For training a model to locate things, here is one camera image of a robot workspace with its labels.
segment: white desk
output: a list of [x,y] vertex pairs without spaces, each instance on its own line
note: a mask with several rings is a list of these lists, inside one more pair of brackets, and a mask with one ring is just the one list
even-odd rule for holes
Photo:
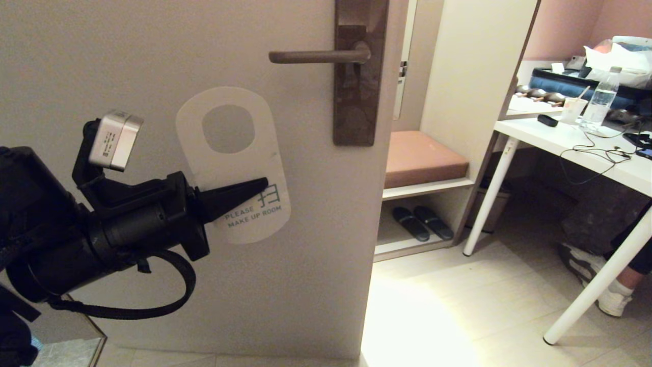
[[[601,127],[607,136],[618,134],[617,131]],[[576,126],[563,123],[557,127],[549,127],[537,121],[536,118],[498,121],[494,130],[509,136],[503,155],[500,158],[496,173],[478,212],[477,219],[464,246],[464,255],[470,256],[477,243],[480,231],[484,227],[487,215],[494,204],[498,189],[503,183],[507,169],[514,157],[516,147],[520,141],[527,142],[540,149],[559,155],[577,144],[588,144],[591,142],[584,136]],[[597,148],[613,149],[619,146],[626,152],[633,152],[634,146],[622,136],[604,139],[591,136]],[[582,165],[595,172],[603,172],[612,164],[591,154],[578,152],[565,152],[563,158]],[[604,174],[623,185],[637,190],[648,197],[652,197],[652,161],[633,155],[630,161],[617,164]],[[643,218],[625,239],[623,244],[613,254],[611,259],[604,265],[602,270],[593,278],[593,281],[580,293],[575,301],[566,309],[566,312],[552,325],[543,339],[552,345],[557,343],[559,338],[591,307],[600,294],[613,282],[620,272],[636,256],[638,251],[652,237],[652,208],[645,213]]]

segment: brown cushion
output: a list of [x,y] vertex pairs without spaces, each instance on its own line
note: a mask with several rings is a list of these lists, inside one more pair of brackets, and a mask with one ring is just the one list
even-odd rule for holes
[[420,131],[396,131],[389,142],[385,189],[461,178],[469,161]]

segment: water bottle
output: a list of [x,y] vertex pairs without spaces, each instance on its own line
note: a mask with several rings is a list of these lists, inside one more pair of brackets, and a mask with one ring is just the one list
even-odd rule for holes
[[618,92],[618,78],[621,67],[613,66],[609,70],[609,76],[598,84],[589,105],[584,111],[580,122],[580,129],[583,131],[596,131],[602,125],[604,117],[607,116],[611,103]]

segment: black slipper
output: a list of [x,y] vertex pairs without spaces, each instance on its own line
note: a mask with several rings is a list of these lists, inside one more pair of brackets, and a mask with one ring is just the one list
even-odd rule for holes
[[397,206],[392,211],[392,216],[405,228],[414,238],[421,242],[426,242],[430,239],[430,233],[426,227],[423,227],[417,218],[412,213],[401,206]]
[[414,208],[414,215],[443,240],[452,238],[452,230],[430,208],[418,206]]

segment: desk leg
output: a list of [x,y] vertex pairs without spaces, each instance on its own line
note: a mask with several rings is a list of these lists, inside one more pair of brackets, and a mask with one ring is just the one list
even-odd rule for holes
[[618,274],[629,264],[636,254],[643,248],[652,236],[652,208],[641,218],[634,230],[627,236],[622,245],[612,255],[611,259],[602,267],[602,270],[591,280],[586,288],[575,298],[575,301],[566,309],[566,312],[552,325],[543,336],[543,341],[553,345],[559,338],[575,324],[575,322],[598,299],[600,294],[609,287],[609,284],[618,277]]
[[503,149],[503,155],[500,157],[500,161],[498,162],[498,167],[496,167],[496,172],[494,173],[494,177],[491,180],[491,183],[489,184],[489,188],[487,189],[487,194],[484,196],[484,200],[482,201],[482,205],[480,206],[480,210],[478,211],[478,216],[475,218],[475,223],[473,224],[473,228],[471,229],[471,234],[469,235],[469,238],[466,240],[466,245],[464,245],[464,250],[463,254],[465,256],[471,256],[473,253],[473,248],[475,247],[475,244],[478,242],[478,237],[480,236],[480,232],[482,231],[482,228],[484,227],[484,223],[487,221],[487,217],[489,216],[489,211],[491,210],[491,207],[494,205],[494,201],[496,200],[496,196],[498,195],[498,190],[500,189],[500,185],[503,184],[503,180],[505,179],[505,174],[507,173],[507,169],[509,169],[509,165],[512,163],[512,158],[514,157],[514,153],[516,153],[516,147],[518,147],[519,140],[517,138],[514,138],[513,136],[510,136],[509,139],[507,139],[507,143],[505,144],[505,149]]

